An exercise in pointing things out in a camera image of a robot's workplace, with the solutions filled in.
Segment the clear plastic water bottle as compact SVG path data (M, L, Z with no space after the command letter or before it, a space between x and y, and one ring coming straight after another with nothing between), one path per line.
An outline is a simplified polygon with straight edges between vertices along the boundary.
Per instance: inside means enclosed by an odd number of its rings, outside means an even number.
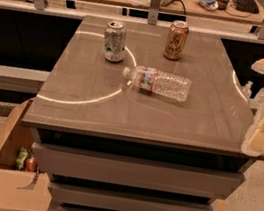
M186 77L147 66L125 67L122 74L135 87L178 102L187 100L192 85Z

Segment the clear bottle behind cabinet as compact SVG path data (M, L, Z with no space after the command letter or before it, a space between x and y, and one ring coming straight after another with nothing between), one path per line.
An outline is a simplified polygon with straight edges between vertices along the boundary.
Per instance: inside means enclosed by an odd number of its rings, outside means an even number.
M242 86L242 93L244 94L244 97L246 97L248 100L250 99L250 96L252 96L252 81L248 81L247 84Z

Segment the black keyboard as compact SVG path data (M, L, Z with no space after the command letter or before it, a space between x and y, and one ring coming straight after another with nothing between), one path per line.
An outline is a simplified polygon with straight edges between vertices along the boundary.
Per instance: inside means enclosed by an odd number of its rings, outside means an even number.
M233 0L233 5L238 11L244 11L249 13L259 13L259 7L255 0Z

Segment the blue white bowl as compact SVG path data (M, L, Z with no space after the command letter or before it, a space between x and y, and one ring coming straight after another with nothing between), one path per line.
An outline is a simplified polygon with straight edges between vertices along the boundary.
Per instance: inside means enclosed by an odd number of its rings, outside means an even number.
M219 5L217 3L217 0L198 0L200 6L202 6L204 9L213 11L217 10Z

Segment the orange brown soda can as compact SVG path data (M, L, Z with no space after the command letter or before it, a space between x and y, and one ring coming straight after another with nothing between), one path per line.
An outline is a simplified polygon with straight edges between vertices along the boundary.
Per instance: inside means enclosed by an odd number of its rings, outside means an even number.
M172 22L163 53L166 58L176 61L181 58L188 33L186 21L176 20Z

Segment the top grey drawer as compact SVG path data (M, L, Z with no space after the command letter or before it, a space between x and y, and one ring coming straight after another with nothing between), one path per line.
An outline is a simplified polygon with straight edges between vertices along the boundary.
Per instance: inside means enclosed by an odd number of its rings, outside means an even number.
M184 166L34 143L33 153L45 173L204 198L229 196L244 182L241 173Z

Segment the grey drawer cabinet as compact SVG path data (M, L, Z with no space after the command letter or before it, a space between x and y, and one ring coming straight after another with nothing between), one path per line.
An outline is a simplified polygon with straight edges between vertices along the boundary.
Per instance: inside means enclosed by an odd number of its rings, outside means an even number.
M191 33L181 59L171 61L163 55L167 28L132 21L126 56L113 64L101 51L105 26L104 18L84 18L56 62L23 117L34 143L244 175L252 158L240 147L253 116L222 40ZM187 100L132 85L122 73L137 66L191 80ZM219 199L44 173L48 189L67 184L210 206Z

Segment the white green soda can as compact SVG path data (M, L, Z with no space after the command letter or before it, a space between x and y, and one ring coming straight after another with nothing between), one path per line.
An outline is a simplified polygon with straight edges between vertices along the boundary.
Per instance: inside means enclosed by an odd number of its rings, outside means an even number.
M103 56L109 62L120 62L125 56L126 26L120 21L109 21L104 31Z

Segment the middle grey drawer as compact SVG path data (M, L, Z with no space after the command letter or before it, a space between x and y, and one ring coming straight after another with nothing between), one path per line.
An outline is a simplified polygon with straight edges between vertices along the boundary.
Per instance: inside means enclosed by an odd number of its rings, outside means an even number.
M68 184L52 183L49 190L51 196L61 203L111 211L212 211L210 205Z

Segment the red can in box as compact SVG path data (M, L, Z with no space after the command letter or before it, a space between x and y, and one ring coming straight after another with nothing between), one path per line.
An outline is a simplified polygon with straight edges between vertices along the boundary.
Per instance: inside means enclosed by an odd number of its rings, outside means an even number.
M34 157L32 158L28 158L25 162L25 170L28 171L28 172L36 172L36 169L37 169L37 161Z

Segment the green snack bag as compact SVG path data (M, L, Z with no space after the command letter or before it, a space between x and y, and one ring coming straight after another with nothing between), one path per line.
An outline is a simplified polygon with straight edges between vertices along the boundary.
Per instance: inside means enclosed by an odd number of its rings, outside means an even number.
M24 162L30 156L30 149L28 147L22 146L19 150L19 154L16 158L15 164L17 171L23 170L25 168Z

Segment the open cardboard box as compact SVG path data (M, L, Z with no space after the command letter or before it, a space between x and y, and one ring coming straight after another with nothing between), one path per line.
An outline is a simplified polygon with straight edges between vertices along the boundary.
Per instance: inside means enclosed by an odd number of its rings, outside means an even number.
M50 179L46 173L17 171L16 158L21 147L31 147L33 137L22 122L32 100L11 110L0 127L0 209L48 211L51 204Z

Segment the middle metal bracket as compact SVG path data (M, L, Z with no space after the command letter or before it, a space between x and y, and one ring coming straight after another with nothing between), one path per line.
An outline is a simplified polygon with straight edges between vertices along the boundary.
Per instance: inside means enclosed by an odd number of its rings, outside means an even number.
M148 24L156 25L159 13L161 0L150 0L149 12L148 12Z

